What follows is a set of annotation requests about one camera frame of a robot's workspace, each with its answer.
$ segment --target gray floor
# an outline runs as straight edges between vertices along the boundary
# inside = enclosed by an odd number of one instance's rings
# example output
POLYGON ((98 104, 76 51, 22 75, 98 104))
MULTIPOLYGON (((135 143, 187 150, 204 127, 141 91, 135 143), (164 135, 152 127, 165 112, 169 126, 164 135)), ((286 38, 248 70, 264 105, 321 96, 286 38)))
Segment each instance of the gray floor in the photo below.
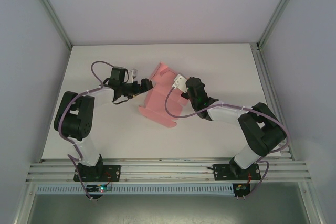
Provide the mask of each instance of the gray floor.
POLYGON ((263 184, 244 200, 221 196, 37 195, 30 224, 308 223, 295 184, 263 184))

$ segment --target white table surface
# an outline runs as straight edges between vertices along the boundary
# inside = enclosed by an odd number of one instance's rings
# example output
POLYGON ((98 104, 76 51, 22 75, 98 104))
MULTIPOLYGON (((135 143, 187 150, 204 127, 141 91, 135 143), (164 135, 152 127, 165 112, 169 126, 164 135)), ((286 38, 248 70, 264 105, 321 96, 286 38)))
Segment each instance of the white table surface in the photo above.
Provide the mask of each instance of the white table surface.
MULTIPOLYGON (((246 106, 266 102, 249 44, 75 46, 55 113, 64 92, 98 86, 90 71, 96 60, 136 68, 138 80, 148 78, 161 61, 186 77, 199 77, 213 98, 246 106)), ((104 79, 111 68, 97 64, 95 70, 104 79)), ((145 96, 95 109, 91 135, 103 158, 233 157, 246 144, 239 127, 198 116, 178 119, 177 126, 170 129, 159 125, 138 112, 145 96)), ((182 114, 192 112, 188 104, 182 114)), ((51 125, 43 159, 63 159, 67 154, 76 156, 72 145, 62 140, 51 125)))

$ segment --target aluminum frame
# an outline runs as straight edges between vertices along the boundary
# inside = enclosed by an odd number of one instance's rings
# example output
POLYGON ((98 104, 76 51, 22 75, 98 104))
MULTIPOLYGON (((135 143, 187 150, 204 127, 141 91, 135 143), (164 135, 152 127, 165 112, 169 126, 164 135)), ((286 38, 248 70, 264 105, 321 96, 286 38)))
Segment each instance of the aluminum frame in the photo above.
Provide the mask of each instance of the aluminum frame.
MULTIPOLYGON (((279 120, 284 122, 279 101, 276 97, 274 86, 268 74, 268 69, 262 53, 257 44, 250 44, 260 77, 261 85, 269 107, 279 120)), ((310 223, 325 223, 316 192, 311 182, 307 165, 304 161, 296 161, 291 146, 283 150, 281 157, 268 157, 270 163, 269 172, 265 183, 296 182, 299 185, 302 201, 306 208, 310 223)), ((218 182, 214 174, 207 167, 215 163, 228 163, 229 158, 166 158, 166 159, 105 159, 105 164, 119 164, 122 166, 120 181, 113 183, 115 186, 136 188, 139 185, 151 185, 164 188, 165 186, 178 185, 201 187, 230 185, 243 183, 237 180, 230 182, 218 182)), ((266 165, 260 164, 260 171, 265 171, 266 165)), ((41 187, 78 187, 79 183, 73 181, 74 167, 66 159, 47 160, 41 163, 31 164, 26 179, 26 187, 20 200, 15 224, 26 224, 29 214, 33 209, 34 197, 41 187)), ((221 191, 208 191, 220 195, 221 191)))
POLYGON ((53 6, 51 5, 50 0, 40 0, 40 1, 41 1, 41 4, 43 5, 43 7, 45 8, 47 14, 49 15, 50 20, 53 23, 56 31, 58 31, 59 36, 64 41, 64 43, 66 44, 68 49, 71 51, 72 50, 72 43, 71 43, 67 33, 65 32, 65 29, 64 29, 62 23, 60 22, 53 6))
MULTIPOLYGON (((273 110, 275 116, 284 124, 284 126, 286 126, 286 122, 280 107, 280 102, 275 92, 274 84, 269 74, 262 48, 258 47, 256 43, 251 43, 250 46, 266 102, 271 110, 273 110)), ((297 155, 295 154, 295 150, 292 147, 292 144, 289 145, 289 149, 292 159, 295 161, 297 155)), ((310 223, 327 223, 312 182, 299 182, 298 185, 310 223)))
POLYGON ((282 16, 282 13, 284 12, 288 2, 290 0, 280 0, 277 7, 275 8, 269 22, 267 23, 267 26, 262 33, 260 39, 259 39, 259 48, 264 48, 270 35, 272 34, 277 22, 279 21, 280 17, 282 16))

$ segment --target pink cloth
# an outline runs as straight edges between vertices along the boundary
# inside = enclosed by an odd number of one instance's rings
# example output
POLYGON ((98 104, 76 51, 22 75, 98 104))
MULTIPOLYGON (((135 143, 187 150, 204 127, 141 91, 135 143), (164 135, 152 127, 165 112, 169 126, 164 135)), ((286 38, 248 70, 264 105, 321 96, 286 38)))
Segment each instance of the pink cloth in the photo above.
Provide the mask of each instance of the pink cloth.
MULTIPOLYGON (((176 71, 168 67, 166 64, 159 63, 150 80, 156 82, 154 88, 147 93, 144 106, 139 107, 139 112, 150 120, 160 123, 168 128, 177 125, 177 118, 169 116, 164 109, 164 102, 168 92, 172 88, 175 77, 178 75, 176 71)), ((186 106, 187 99, 181 97, 182 91, 175 89, 169 96, 167 108, 174 115, 180 115, 182 106, 186 106)))

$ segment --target black mounting plate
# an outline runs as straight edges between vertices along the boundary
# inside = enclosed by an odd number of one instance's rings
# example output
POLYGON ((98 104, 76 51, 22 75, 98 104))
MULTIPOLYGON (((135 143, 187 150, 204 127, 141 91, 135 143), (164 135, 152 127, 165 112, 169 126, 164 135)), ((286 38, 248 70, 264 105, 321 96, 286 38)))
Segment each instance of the black mounting plate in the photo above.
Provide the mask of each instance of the black mounting plate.
POLYGON ((251 175, 251 180, 260 180, 260 170, 258 164, 252 164, 248 169, 241 173, 238 178, 231 172, 230 164, 214 164, 211 169, 214 171, 215 181, 232 181, 246 180, 248 181, 248 173, 251 175))
MULTIPOLYGON (((85 177, 82 177, 83 182, 93 182, 93 181, 99 181, 99 182, 108 182, 109 180, 111 182, 118 182, 120 179, 120 165, 103 165, 103 172, 100 178, 92 180, 92 179, 86 179, 85 177)), ((79 182, 78 174, 75 171, 74 175, 74 181, 79 182)))

